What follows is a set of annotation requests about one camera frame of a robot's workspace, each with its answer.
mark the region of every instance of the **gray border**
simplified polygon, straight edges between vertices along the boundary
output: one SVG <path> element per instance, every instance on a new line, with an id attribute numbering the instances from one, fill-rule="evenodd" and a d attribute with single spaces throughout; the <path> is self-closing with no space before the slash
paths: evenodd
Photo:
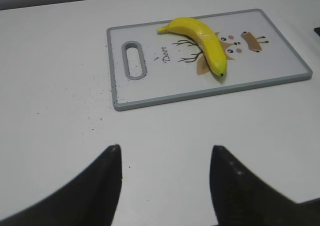
<path id="1" fill-rule="evenodd" d="M 125 76 L 130 80 L 140 80 L 144 78 L 147 75 L 147 68 L 146 68 L 146 61 L 144 57 L 144 53 L 142 52 L 141 44 L 137 41 L 128 41 L 125 42 L 122 45 L 122 57 L 123 57 L 123 66 L 124 66 L 124 73 Z M 130 70 L 129 70 L 129 62 L 128 62 L 128 55 L 127 55 L 127 49 L 129 48 L 136 48 L 138 50 L 139 54 L 139 60 L 141 65 L 141 74 L 139 76 L 131 76 Z"/>
<path id="2" fill-rule="evenodd" d="M 140 24 L 134 24 L 134 25 L 118 26 L 118 27 L 110 27 L 106 30 L 106 36 L 107 36 L 107 46 L 108 46 L 108 54 L 109 54 L 112 101 L 113 101 L 114 109 L 116 111 L 132 110 L 132 109 L 138 109 L 138 108 L 143 108 L 143 107 L 148 107 L 148 106 L 153 106 L 153 105 L 167 104 L 167 103 L 173 103 L 173 102 L 178 102 L 178 101 L 191 100 L 191 99 L 197 99 L 197 98 L 202 98 L 202 97 L 221 95 L 221 94 L 233 93 L 233 92 L 238 92 L 238 91 L 243 91 L 243 90 L 251 90 L 251 89 L 257 89 L 257 88 L 262 88 L 262 87 L 268 87 L 268 86 L 273 86 L 273 85 L 280 85 L 280 84 L 286 84 L 286 83 L 292 83 L 292 82 L 298 82 L 298 81 L 311 79 L 312 74 L 313 74 L 311 68 L 300 57 L 300 55 L 295 51 L 295 49 L 292 47 L 292 45 L 287 41 L 287 39 L 282 35 L 282 33 L 277 29 L 277 27 L 271 22 L 271 20 L 268 18 L 268 16 L 260 8 L 241 10 L 241 11 L 233 11 L 233 12 L 225 12 L 225 13 L 217 13 L 217 14 L 209 14 L 209 15 L 197 16 L 194 18 L 195 19 L 202 19 L 202 18 L 208 18 L 208 17 L 233 15 L 233 14 L 255 12 L 255 11 L 260 12 L 262 14 L 262 16 L 265 18 L 265 20 L 272 26 L 274 31 L 287 44 L 289 49 L 293 52 L 293 54 L 298 58 L 298 60 L 301 62 L 301 64 L 305 67 L 305 69 L 307 70 L 307 73 L 272 78 L 272 79 L 266 79 L 266 80 L 260 80 L 260 81 L 255 81 L 255 82 L 241 83 L 241 84 L 224 86 L 224 87 L 219 87 L 219 88 L 199 90 L 199 91 L 194 91 L 194 92 L 186 92 L 186 93 L 170 95 L 170 96 L 155 97 L 155 98 L 144 99 L 144 100 L 133 101 L 133 102 L 118 103 L 117 102 L 116 79 L 115 79 L 116 76 L 115 76 L 115 68 L 114 68 L 114 60 L 113 60 L 112 44 L 111 44 L 111 34 L 110 34 L 111 30 L 125 29 L 125 28 L 132 28 L 132 27 L 146 26 L 146 25 L 164 24 L 164 23 L 169 23 L 171 20 L 140 23 Z"/>

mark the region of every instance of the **deer ear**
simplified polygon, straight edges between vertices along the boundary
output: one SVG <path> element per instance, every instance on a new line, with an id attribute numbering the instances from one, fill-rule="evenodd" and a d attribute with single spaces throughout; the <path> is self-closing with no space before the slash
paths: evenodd
<path id="1" fill-rule="evenodd" d="M 196 62 L 196 74 L 203 75 L 210 71 L 207 60 L 204 56 L 201 56 L 199 60 Z"/>

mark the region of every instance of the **banana stem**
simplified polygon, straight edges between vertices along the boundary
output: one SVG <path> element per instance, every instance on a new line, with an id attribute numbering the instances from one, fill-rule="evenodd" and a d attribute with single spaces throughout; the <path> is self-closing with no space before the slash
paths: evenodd
<path id="1" fill-rule="evenodd" d="M 156 30 L 158 35 L 166 34 L 168 32 L 168 26 L 160 27 Z"/>

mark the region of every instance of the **cutting board handle hole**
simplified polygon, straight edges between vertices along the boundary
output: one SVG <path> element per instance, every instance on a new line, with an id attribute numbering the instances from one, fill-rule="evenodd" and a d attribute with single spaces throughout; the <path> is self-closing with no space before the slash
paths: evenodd
<path id="1" fill-rule="evenodd" d="M 124 72 L 130 80 L 140 80 L 147 75 L 147 68 L 141 44 L 128 41 L 122 45 Z"/>

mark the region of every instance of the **deer illustration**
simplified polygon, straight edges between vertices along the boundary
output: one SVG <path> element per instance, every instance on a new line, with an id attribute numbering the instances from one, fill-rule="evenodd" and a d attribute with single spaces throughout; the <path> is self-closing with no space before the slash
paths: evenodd
<path id="1" fill-rule="evenodd" d="M 253 36 L 253 34 L 251 32 L 244 31 L 241 34 L 241 37 L 247 43 L 249 50 L 257 52 L 257 53 L 262 51 L 262 47 L 260 46 L 260 44 L 269 43 L 269 41 L 258 41 L 260 39 L 265 39 L 266 37 L 265 36 L 261 36 L 261 37 L 257 37 L 256 38 L 256 37 Z M 233 40 L 234 36 L 229 35 L 228 39 L 229 40 Z M 226 42 L 227 39 L 225 37 L 221 37 L 221 38 L 219 38 L 219 40 L 220 40 L 220 44 L 222 46 L 222 49 L 223 49 L 223 51 L 225 53 L 225 56 L 226 56 L 227 60 L 234 60 L 234 58 L 232 58 L 229 55 L 231 55 L 231 54 L 233 54 L 235 52 L 242 53 L 242 49 L 239 48 L 240 45 L 241 45 L 240 42 L 232 42 L 232 43 Z M 189 39 L 189 40 L 182 39 L 182 40 L 179 40 L 179 41 L 173 43 L 173 45 L 176 45 L 176 46 L 184 45 L 184 44 L 188 44 L 187 45 L 188 47 L 190 47 L 190 46 L 197 46 L 198 47 L 198 45 L 192 39 Z M 234 52 L 234 50 L 230 49 L 231 46 L 237 46 L 237 48 L 235 49 L 235 52 Z M 192 62 L 195 62 L 199 58 L 200 55 L 202 55 L 198 59 L 197 64 L 196 64 L 196 73 L 198 75 L 202 75 L 202 74 L 210 72 L 210 68 L 209 68 L 209 66 L 207 64 L 206 58 L 204 57 L 202 50 L 200 48 L 199 48 L 199 50 L 200 51 L 198 53 L 192 53 L 191 54 L 192 57 L 181 58 L 178 62 L 192 63 Z"/>

